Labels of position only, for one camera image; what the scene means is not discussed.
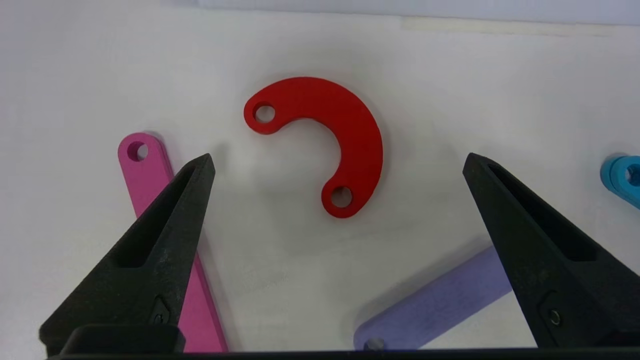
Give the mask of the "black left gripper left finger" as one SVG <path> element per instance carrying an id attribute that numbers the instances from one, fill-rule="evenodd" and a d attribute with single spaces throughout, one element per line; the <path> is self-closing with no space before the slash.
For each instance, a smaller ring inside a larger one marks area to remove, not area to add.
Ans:
<path id="1" fill-rule="evenodd" d="M 186 290 L 215 178 L 189 161 L 43 322 L 48 357 L 183 357 Z"/>

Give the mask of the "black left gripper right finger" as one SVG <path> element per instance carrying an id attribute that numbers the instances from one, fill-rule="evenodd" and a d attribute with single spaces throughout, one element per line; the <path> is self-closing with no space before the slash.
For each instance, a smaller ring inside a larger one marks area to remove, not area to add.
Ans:
<path id="1" fill-rule="evenodd" d="M 538 347 L 639 346 L 634 271 L 490 158 L 462 175 Z"/>

